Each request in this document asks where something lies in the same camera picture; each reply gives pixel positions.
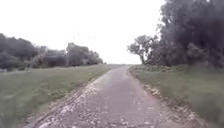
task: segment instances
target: asphalt road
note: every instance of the asphalt road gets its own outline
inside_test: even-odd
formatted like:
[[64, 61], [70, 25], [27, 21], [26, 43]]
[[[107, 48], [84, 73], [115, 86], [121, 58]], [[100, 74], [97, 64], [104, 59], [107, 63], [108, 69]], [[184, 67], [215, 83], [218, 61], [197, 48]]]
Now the asphalt road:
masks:
[[35, 128], [192, 128], [146, 93], [128, 66], [109, 71]]

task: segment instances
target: grassy field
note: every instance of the grassy field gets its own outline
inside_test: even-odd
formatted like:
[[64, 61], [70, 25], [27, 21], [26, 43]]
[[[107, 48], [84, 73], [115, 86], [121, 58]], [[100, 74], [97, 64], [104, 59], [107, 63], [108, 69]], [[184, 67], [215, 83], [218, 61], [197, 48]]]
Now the grassy field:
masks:
[[41, 105], [62, 98], [116, 67], [118, 65], [96, 65], [1, 73], [0, 128], [10, 128], [23, 122]]
[[172, 99], [172, 105], [187, 105], [207, 121], [224, 126], [223, 69], [135, 66], [130, 70], [141, 82]]

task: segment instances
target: white sky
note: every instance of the white sky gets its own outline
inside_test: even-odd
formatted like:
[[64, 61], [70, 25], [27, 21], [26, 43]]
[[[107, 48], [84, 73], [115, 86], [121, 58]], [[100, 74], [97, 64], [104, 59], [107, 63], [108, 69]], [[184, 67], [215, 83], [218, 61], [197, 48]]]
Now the white sky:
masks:
[[127, 45], [155, 33], [162, 0], [0, 0], [0, 33], [36, 45], [88, 46], [107, 63], [140, 63]]

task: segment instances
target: grass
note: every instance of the grass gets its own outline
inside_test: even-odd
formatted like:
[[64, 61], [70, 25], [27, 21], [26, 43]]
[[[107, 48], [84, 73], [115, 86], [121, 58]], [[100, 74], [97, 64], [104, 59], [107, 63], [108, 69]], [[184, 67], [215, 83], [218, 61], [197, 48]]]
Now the grass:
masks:
[[132, 67], [141, 82], [160, 90], [172, 105], [188, 106], [208, 122], [224, 126], [224, 69]]
[[35, 69], [0, 74], [0, 128], [11, 128], [41, 105], [62, 98], [66, 93], [118, 65], [75, 68]]

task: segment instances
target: foliage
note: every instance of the foliage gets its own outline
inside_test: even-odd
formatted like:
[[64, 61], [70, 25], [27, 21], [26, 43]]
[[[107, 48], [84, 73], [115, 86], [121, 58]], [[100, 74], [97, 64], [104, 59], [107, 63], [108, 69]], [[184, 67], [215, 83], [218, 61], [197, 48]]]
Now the foliage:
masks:
[[166, 0], [161, 11], [160, 37], [158, 41], [151, 42], [154, 47], [148, 49], [148, 46], [141, 45], [144, 50], [138, 49], [136, 44], [139, 43], [131, 45], [137, 47], [134, 51], [150, 51], [147, 63], [224, 66], [222, 0]]
[[80, 66], [103, 63], [97, 52], [69, 43], [67, 51], [34, 46], [31, 42], [0, 34], [0, 69], [24, 70], [57, 66]]

